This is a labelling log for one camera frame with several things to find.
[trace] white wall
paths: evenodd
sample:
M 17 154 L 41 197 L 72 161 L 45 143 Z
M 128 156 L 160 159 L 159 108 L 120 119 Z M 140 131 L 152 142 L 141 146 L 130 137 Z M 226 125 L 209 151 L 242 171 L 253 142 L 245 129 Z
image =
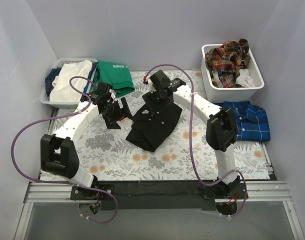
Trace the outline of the white wall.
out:
M 11 142 L 25 124 L 50 115 L 38 95 L 56 59 L 27 2 L 0 0 L 0 240 L 13 239 L 28 185 L 12 165 Z M 15 148 L 19 166 L 34 177 L 48 124 L 32 127 Z
M 267 149 L 305 234 L 305 0 L 278 2 L 253 54 L 265 81 L 255 101 L 268 114 Z
M 54 52 L 200 68 L 205 44 L 257 41 L 278 0 L 27 0 Z

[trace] laundry basket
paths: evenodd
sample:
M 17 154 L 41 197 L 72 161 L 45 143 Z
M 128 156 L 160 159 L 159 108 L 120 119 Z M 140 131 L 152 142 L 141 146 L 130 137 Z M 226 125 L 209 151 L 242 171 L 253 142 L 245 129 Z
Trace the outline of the laundry basket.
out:
M 223 103 L 223 102 L 243 102 L 248 101 L 249 98 L 258 90 L 264 87 L 264 81 L 261 73 L 259 72 L 258 66 L 249 49 L 248 55 L 250 56 L 250 63 L 248 65 L 249 76 L 253 79 L 255 87 L 237 87 L 237 88 L 218 88 L 212 83 L 212 78 L 208 68 L 206 67 L 205 54 L 213 48 L 218 48 L 222 44 L 206 44 L 202 46 L 202 60 L 201 60 L 201 73 L 203 84 L 206 90 L 208 101 L 212 103 Z
M 83 62 L 85 60 L 89 60 L 92 63 L 96 63 L 97 60 L 94 58 L 60 58 L 57 61 L 55 61 L 52 65 L 52 69 L 56 69 L 56 68 L 62 68 L 64 66 L 64 64 L 74 64 L 74 63 L 80 63 Z M 90 80 L 93 81 L 94 80 L 94 76 L 95 76 L 95 72 L 93 71 Z M 88 84 L 88 89 L 87 89 L 87 93 L 89 92 L 90 88 L 91 88 L 91 84 Z M 64 109 L 75 109 L 77 108 L 79 102 L 61 102 L 61 101 L 49 101 L 49 97 L 46 94 L 46 89 L 43 88 L 43 90 L 40 93 L 40 101 L 43 104 L 49 104 L 52 105 L 55 108 L 64 108 Z

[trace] folded blue plaid shirt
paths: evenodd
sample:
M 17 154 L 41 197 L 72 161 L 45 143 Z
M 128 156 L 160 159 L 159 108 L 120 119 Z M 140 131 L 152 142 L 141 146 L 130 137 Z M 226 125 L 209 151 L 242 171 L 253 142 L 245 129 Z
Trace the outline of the folded blue plaid shirt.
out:
M 237 140 L 267 142 L 271 139 L 266 111 L 249 101 L 217 103 L 221 107 L 231 107 L 237 122 Z

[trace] gray floral pattern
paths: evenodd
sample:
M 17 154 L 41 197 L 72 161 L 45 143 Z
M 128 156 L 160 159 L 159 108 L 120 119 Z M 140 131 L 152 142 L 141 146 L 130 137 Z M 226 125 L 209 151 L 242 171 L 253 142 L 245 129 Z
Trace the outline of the gray floral pattern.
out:
M 170 79 L 181 78 L 190 86 L 180 71 L 165 71 Z M 195 91 L 206 97 L 199 70 L 187 71 L 194 82 Z M 135 91 L 126 95 L 134 115 L 144 104 L 142 95 L 148 87 L 142 83 L 145 72 L 131 73 Z M 59 109 L 58 115 L 72 113 L 73 109 Z M 107 129 L 102 116 L 96 117 L 76 144 L 80 165 L 99 180 L 196 180 L 189 152 L 190 111 L 184 109 L 172 134 L 154 152 L 148 152 L 126 141 L 132 121 L 128 118 L 118 122 L 121 129 Z M 57 119 L 53 130 L 60 128 L 67 119 Z M 202 179 L 217 178 L 218 165 L 214 150 L 207 144 L 206 126 L 193 117 L 192 144 L 197 171 Z M 246 179 L 269 179 L 266 156 L 259 142 L 238 141 L 234 148 L 236 167 Z M 41 172 L 42 180 L 59 180 L 61 177 Z

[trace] white cloth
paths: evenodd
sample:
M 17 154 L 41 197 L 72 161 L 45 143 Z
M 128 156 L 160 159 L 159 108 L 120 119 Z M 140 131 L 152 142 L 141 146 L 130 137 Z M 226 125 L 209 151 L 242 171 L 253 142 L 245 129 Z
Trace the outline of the white cloth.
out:
M 89 60 L 77 63 L 65 63 L 58 75 L 55 77 L 52 85 L 53 90 L 49 95 L 50 102 L 79 102 L 82 95 L 69 85 L 69 80 L 75 76 L 82 76 L 87 78 L 91 71 L 93 63 Z M 87 85 L 87 81 L 82 78 L 75 78 L 72 80 L 72 85 L 83 92 Z
M 255 84 L 254 84 L 254 80 L 252 79 L 251 76 L 249 76 L 249 70 L 248 69 L 240 69 L 239 70 L 239 77 L 237 77 L 236 79 L 236 84 L 239 84 L 243 87 L 247 87 L 247 88 L 254 88 Z M 218 77 L 218 72 L 213 70 L 212 71 L 212 75 L 218 85 L 218 88 L 222 89 L 223 88 L 223 84 L 222 82 L 219 80 Z

